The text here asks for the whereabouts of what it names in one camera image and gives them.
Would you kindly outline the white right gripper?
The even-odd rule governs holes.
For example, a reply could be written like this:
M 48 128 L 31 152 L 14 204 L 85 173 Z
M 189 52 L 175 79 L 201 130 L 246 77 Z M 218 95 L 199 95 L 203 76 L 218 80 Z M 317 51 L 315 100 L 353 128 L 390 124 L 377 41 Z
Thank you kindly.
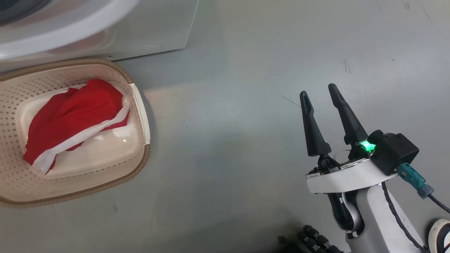
M 328 91 L 334 107 L 339 111 L 345 131 L 344 142 L 349 145 L 365 141 L 368 138 L 367 132 L 338 87 L 329 84 Z M 331 147 L 321 134 L 306 91 L 300 93 L 300 105 L 308 156 L 328 156 Z M 346 233 L 353 233 L 361 231 L 363 226 L 355 200 L 358 190 L 381 184 L 395 176 L 396 174 L 385 175 L 369 158 L 360 158 L 345 162 L 338 168 L 331 168 L 327 174 L 315 169 L 306 175 L 306 182 L 311 193 L 328 195 L 339 228 Z

